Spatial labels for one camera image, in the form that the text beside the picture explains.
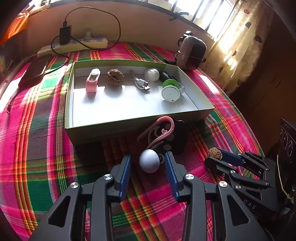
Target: curtain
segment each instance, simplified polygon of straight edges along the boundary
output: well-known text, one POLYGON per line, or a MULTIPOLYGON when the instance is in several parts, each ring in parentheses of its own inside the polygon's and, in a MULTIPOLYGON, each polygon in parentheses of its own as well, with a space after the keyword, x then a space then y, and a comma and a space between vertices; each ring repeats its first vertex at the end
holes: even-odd
POLYGON ((242 0, 226 30, 200 64, 227 95, 247 81, 267 38, 273 10, 262 0, 242 0))
POLYGON ((27 28, 29 13, 24 12, 20 13, 14 21, 10 24, 9 28, 6 30, 2 39, 0 40, 0 45, 5 43, 8 39, 16 35, 17 33, 25 30, 27 28))

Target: walnut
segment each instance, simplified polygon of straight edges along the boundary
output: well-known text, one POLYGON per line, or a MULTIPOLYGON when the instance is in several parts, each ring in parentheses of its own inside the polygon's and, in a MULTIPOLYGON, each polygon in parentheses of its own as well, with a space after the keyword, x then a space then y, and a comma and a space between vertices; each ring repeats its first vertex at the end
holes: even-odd
POLYGON ((107 76, 111 85, 120 85, 123 81, 123 74, 118 69, 109 70, 107 76))
POLYGON ((216 147, 212 147, 211 149, 209 149, 208 156, 212 156, 218 160, 222 159, 222 153, 216 147))

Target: light blue ball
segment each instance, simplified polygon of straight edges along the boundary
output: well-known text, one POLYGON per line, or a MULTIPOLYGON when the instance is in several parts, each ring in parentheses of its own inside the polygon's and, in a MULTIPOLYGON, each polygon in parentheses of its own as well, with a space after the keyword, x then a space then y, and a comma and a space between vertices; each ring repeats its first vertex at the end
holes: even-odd
POLYGON ((154 173, 159 168, 159 157, 154 150, 147 149, 139 157, 139 165, 144 172, 154 173))

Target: plaid bedsheet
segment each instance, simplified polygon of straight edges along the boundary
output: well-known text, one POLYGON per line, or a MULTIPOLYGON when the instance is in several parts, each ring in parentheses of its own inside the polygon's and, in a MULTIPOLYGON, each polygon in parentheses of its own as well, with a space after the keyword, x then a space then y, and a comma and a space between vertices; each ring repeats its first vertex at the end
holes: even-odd
MULTIPOLYGON (((185 203, 171 195, 160 166, 154 174, 144 173, 138 156, 145 143, 136 134, 74 148, 64 130, 64 111, 70 67, 73 61, 90 59, 135 59, 163 62, 174 53, 162 48, 122 42, 107 51, 68 53, 70 62, 46 75, 42 82, 21 92, 10 115, 0 114, 0 208, 22 240, 28 240, 37 224, 66 187, 77 181, 94 182, 120 163, 125 153, 133 156, 127 198, 112 204, 116 240, 181 240, 185 203)), ((65 59, 54 56, 49 69, 65 59)), ((15 79, 22 76, 26 64, 15 79)), ((245 119, 225 93, 200 70, 188 76, 209 98, 215 110, 203 121, 188 123, 189 141, 177 162, 203 181, 217 182, 204 166, 208 149, 220 147, 232 152, 246 150, 263 154, 245 119)), ((208 240, 212 240, 212 218, 208 209, 208 240)), ((89 240, 89 209, 86 215, 89 240)))

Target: metal screw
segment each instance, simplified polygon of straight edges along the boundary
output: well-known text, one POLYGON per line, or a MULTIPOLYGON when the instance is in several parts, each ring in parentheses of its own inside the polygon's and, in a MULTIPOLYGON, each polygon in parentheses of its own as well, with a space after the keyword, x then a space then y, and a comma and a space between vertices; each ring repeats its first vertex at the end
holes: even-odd
POLYGON ((227 187, 227 182, 225 182, 225 181, 220 181, 219 182, 219 185, 221 186, 221 187, 227 187))
POLYGON ((192 174, 188 173, 185 175, 185 178, 188 180, 192 180, 194 178, 194 176, 192 174))
POLYGON ((110 180, 110 179, 112 179, 113 178, 113 176, 111 175, 111 174, 106 174, 106 175, 104 175, 104 179, 105 180, 110 180))
POLYGON ((77 188, 78 186, 79 186, 79 183, 77 183, 77 182, 74 182, 74 183, 70 184, 71 188, 77 188))

